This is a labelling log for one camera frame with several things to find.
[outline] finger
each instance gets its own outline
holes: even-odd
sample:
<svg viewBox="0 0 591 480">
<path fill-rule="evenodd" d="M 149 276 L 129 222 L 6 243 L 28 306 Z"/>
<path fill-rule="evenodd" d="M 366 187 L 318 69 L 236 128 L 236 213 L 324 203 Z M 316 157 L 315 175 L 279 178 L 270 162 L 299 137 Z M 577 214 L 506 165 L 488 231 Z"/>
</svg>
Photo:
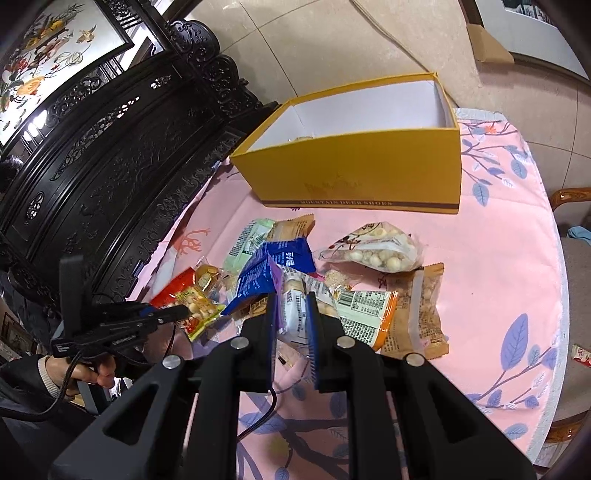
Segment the finger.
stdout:
<svg viewBox="0 0 591 480">
<path fill-rule="evenodd" d="M 115 377 L 112 377 L 109 375 L 99 375 L 99 378 L 97 379 L 97 383 L 101 387 L 113 388 L 115 386 Z"/>
<path fill-rule="evenodd" d="M 96 383 L 98 377 L 99 374 L 92 371 L 90 368 L 83 364 L 76 365 L 76 367 L 74 368 L 74 372 L 72 373 L 73 380 L 82 380 L 86 383 Z"/>
<path fill-rule="evenodd" d="M 113 376 L 115 375 L 115 368 L 115 358 L 113 355 L 108 355 L 101 359 L 99 365 L 99 375 L 105 375 L 107 377 L 110 375 Z"/>
</svg>

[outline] human hand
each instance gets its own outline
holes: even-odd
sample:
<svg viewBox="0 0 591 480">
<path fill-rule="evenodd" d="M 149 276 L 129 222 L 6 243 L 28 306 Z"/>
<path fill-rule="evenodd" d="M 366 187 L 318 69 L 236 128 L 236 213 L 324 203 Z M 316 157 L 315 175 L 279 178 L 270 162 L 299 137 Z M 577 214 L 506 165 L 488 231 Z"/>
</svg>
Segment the human hand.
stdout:
<svg viewBox="0 0 591 480">
<path fill-rule="evenodd" d="M 47 375 L 51 381 L 61 388 L 66 371 L 70 366 L 69 358 L 55 358 L 53 356 L 47 357 L 45 368 Z M 115 386 L 115 359 L 112 355 L 102 358 L 97 371 L 91 370 L 87 365 L 77 364 L 74 367 L 72 377 L 68 383 L 66 395 L 73 397 L 78 395 L 80 391 L 76 385 L 77 380 L 82 380 L 86 383 L 97 384 L 105 388 L 113 388 Z"/>
</svg>

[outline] person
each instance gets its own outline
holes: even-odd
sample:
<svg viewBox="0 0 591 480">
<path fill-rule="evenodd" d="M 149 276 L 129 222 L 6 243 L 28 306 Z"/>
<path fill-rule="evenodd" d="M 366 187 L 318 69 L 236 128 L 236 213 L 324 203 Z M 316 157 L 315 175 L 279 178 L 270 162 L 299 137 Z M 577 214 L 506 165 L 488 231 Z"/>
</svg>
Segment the person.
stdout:
<svg viewBox="0 0 591 480">
<path fill-rule="evenodd" d="M 39 413 L 53 403 L 62 386 L 69 359 L 31 355 L 0 367 L 0 407 Z M 55 415 L 32 423 L 0 417 L 0 477 L 46 480 L 53 461 L 85 428 L 93 417 L 69 402 L 82 380 L 105 388 L 115 385 L 115 360 L 105 357 L 97 371 L 76 365 L 66 398 Z"/>
<path fill-rule="evenodd" d="M 17 178 L 22 165 L 22 160 L 16 155 L 9 155 L 5 159 L 0 159 L 0 201 L 6 195 L 12 181 Z"/>
</svg>

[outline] table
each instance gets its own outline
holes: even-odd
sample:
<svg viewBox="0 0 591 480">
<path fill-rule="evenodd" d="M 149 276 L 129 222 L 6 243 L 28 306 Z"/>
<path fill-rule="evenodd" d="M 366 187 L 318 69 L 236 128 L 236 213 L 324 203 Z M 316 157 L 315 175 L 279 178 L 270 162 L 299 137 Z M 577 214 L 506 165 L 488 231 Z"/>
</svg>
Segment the table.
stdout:
<svg viewBox="0 0 591 480">
<path fill-rule="evenodd" d="M 396 225 L 426 245 L 425 265 L 445 263 L 437 308 L 450 353 L 433 364 L 533 461 L 564 376 L 569 331 L 564 258 L 540 174 L 517 129 L 489 112 L 460 110 L 458 117 L 458 215 L 267 208 L 228 166 L 176 233 L 159 272 L 170 278 L 204 255 L 221 265 L 255 218 L 314 213 L 312 251 L 368 222 Z M 367 283 L 387 287 L 377 273 Z M 233 324 L 218 325 L 193 352 L 206 354 L 235 334 Z M 278 364 L 275 389 L 277 414 L 238 446 L 238 478 L 348 478 L 344 394 L 313 391 L 305 358 L 289 369 Z M 242 395 L 239 430 L 270 405 L 269 396 Z"/>
</svg>

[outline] black jacket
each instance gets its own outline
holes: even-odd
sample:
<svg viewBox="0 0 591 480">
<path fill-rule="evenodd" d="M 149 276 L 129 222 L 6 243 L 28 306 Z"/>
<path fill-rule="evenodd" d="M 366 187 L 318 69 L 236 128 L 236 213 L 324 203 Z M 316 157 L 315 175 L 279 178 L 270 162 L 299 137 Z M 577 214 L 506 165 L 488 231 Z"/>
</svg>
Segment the black jacket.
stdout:
<svg viewBox="0 0 591 480">
<path fill-rule="evenodd" d="M 40 356 L 13 360 L 0 368 L 0 407 L 34 413 L 52 404 L 37 368 Z M 0 478 L 47 479 L 53 460 L 92 419 L 70 403 L 63 403 L 55 416 L 41 423 L 0 418 Z"/>
</svg>

